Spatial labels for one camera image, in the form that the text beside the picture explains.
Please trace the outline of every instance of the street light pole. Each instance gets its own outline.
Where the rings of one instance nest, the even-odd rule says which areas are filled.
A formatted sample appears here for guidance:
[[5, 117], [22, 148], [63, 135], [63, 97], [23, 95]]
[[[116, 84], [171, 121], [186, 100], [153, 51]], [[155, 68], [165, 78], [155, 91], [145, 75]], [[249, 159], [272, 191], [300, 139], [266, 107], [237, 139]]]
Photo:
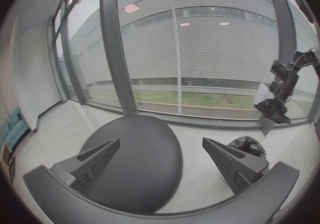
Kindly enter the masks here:
[[177, 64], [178, 64], [178, 114], [181, 115], [181, 74], [180, 74], [180, 52], [179, 52], [179, 40], [178, 40], [178, 27], [177, 27], [177, 18], [176, 11], [174, 9], [174, 0], [171, 0], [172, 5], [172, 16], [174, 23], [174, 34], [176, 37], [176, 48], [177, 48]]
[[181, 115], [181, 74], [180, 74], [180, 53], [179, 53], [179, 40], [178, 40], [178, 27], [177, 27], [177, 18], [176, 18], [176, 11], [174, 9], [174, 0], [171, 0], [172, 6], [172, 16], [173, 16], [173, 26], [174, 26], [174, 34], [176, 38], [176, 49], [177, 49], [177, 64], [178, 64], [178, 114]]

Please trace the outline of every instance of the corrugated metal facade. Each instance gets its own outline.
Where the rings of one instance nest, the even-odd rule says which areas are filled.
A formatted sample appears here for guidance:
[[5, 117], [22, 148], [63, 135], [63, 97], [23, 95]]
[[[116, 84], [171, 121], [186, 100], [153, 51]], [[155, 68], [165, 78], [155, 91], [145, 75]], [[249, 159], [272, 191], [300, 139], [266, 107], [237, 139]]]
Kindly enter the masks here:
[[[171, 9], [170, 0], [117, 0], [119, 23], [123, 27], [146, 16]], [[140, 9], [124, 12], [135, 3]], [[271, 0], [181, 0], [178, 8], [190, 6], [224, 6], [247, 10], [276, 21]], [[306, 19], [290, 5], [297, 23], [298, 45], [311, 47], [317, 37]], [[177, 19], [180, 47], [181, 77], [234, 79], [255, 82], [273, 81], [270, 66], [278, 58], [277, 28], [234, 17], [192, 16]], [[71, 40], [75, 66], [81, 70], [85, 85], [111, 80], [101, 40], [100, 13], [97, 10]], [[172, 18], [122, 33], [122, 44], [130, 78], [177, 77], [177, 57]], [[300, 81], [300, 88], [314, 93], [314, 82]], [[134, 90], [166, 90], [163, 86], [133, 86]], [[255, 90], [183, 87], [185, 91], [254, 95]]]

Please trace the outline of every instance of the grass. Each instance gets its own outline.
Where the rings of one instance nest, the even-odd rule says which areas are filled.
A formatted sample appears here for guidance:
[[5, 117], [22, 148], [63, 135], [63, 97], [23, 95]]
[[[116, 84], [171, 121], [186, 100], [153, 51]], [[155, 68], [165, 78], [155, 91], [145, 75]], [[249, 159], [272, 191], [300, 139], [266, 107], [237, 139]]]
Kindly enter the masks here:
[[[157, 102], [177, 104], [178, 92], [170, 91], [134, 91], [136, 101]], [[86, 95], [117, 99], [115, 90], [85, 90]], [[181, 100], [183, 105], [207, 106], [223, 108], [255, 109], [254, 97], [236, 95], [218, 95], [205, 93], [182, 92]], [[291, 100], [286, 104], [290, 111], [307, 111], [311, 108], [312, 102]]]

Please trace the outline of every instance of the black cushion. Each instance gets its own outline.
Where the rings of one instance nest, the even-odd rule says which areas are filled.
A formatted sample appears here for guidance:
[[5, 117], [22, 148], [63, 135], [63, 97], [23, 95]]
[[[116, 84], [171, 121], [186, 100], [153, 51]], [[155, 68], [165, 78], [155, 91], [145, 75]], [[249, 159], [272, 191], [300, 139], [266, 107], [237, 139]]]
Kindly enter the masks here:
[[90, 194], [93, 200], [129, 213], [153, 213], [166, 204], [182, 174], [182, 153], [163, 121], [145, 115], [115, 119], [99, 128], [81, 152], [119, 138], [120, 149]]

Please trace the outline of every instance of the tile floor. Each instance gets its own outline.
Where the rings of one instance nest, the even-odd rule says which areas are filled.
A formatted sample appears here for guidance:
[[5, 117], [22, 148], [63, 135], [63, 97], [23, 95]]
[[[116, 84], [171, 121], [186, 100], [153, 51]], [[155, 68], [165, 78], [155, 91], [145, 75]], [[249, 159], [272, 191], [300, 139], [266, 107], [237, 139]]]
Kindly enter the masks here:
[[[38, 165], [50, 168], [54, 163], [78, 154], [94, 131], [121, 116], [67, 101], [43, 115], [39, 119], [38, 132], [28, 133], [18, 144], [14, 150], [16, 173], [13, 187], [43, 223], [52, 222], [33, 200], [22, 175]], [[217, 167], [202, 148], [203, 137], [228, 144], [235, 138], [250, 135], [265, 148], [270, 168], [276, 162], [283, 161], [300, 170], [298, 181], [282, 207], [300, 191], [320, 162], [320, 143], [309, 124], [274, 129], [267, 136], [258, 130], [230, 131], [169, 126], [182, 148], [183, 173], [175, 195], [158, 213], [194, 210], [233, 196], [229, 186], [221, 180]]]

